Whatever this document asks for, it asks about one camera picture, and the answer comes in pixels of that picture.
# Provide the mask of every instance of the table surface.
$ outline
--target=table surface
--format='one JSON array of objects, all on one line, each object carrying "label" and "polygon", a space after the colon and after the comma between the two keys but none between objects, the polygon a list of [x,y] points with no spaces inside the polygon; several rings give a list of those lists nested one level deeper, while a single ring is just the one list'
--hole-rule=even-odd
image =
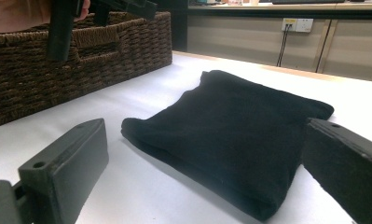
[{"label": "table surface", "polygon": [[[125,118],[147,119],[199,85],[202,71],[220,69],[274,89],[320,100],[331,121],[372,141],[372,82],[180,52],[157,71],[0,126],[0,179],[79,123],[104,118],[110,162],[77,223],[259,223],[199,183],[130,144]],[[351,224],[351,218],[301,165],[268,224]]]}]

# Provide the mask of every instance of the woven basket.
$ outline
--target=woven basket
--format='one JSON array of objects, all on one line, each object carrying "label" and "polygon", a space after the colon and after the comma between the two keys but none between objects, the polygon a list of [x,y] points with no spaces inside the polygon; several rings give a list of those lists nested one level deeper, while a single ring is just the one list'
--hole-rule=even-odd
[{"label": "woven basket", "polygon": [[0,125],[172,63],[169,12],[112,12],[106,27],[91,14],[74,27],[64,63],[46,60],[46,25],[0,35]]}]

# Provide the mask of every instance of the cable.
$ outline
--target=cable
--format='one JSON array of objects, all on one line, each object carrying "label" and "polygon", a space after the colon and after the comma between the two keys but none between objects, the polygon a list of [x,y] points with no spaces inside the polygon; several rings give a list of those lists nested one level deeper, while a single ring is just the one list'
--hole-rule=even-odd
[{"label": "cable", "polygon": [[282,39],[282,48],[281,48],[281,52],[279,54],[278,62],[276,62],[276,66],[278,66],[278,67],[282,66],[282,56],[283,56],[283,53],[284,53],[285,43],[287,41],[288,32],[289,32],[289,30],[292,26],[293,26],[293,24],[285,24],[283,39]]}]

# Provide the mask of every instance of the folded black fabric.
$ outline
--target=folded black fabric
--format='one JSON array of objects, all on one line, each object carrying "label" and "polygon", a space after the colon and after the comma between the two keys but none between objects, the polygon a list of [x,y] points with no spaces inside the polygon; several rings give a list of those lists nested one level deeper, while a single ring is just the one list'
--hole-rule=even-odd
[{"label": "folded black fabric", "polygon": [[259,219],[279,209],[301,163],[307,118],[334,108],[223,71],[150,119],[124,119],[122,134]]}]

